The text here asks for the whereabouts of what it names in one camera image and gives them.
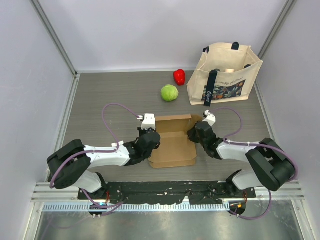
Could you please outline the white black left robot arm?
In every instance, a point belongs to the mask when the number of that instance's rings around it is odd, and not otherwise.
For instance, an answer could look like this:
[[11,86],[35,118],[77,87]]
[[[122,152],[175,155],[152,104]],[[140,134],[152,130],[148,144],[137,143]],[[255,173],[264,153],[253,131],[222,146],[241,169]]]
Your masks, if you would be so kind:
[[89,169],[105,166],[133,166],[148,159],[161,144],[161,136],[154,129],[138,128],[139,137],[119,146],[93,147],[76,139],[69,142],[47,159],[51,173],[51,186],[58,190],[74,186],[92,199],[102,199],[108,185],[98,172]]

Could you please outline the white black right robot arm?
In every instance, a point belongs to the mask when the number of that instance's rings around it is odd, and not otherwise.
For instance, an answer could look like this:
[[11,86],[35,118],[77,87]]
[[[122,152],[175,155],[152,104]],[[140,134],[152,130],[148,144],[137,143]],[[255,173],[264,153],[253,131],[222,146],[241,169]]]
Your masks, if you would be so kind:
[[244,190],[255,187],[276,192],[298,175],[294,161],[270,138],[260,142],[234,142],[217,137],[212,126],[204,120],[198,121],[187,136],[191,142],[201,144],[211,158],[250,165],[250,171],[240,169],[225,180],[225,190],[230,197],[236,198]]

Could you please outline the brown cardboard box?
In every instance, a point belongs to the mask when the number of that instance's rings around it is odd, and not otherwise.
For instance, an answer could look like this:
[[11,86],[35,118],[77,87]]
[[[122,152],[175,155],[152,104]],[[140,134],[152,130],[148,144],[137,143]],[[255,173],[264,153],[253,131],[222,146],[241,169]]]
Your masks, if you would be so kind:
[[197,114],[157,116],[156,131],[160,135],[158,149],[148,159],[154,169],[187,167],[196,163],[196,144],[188,139],[187,132],[203,119]]

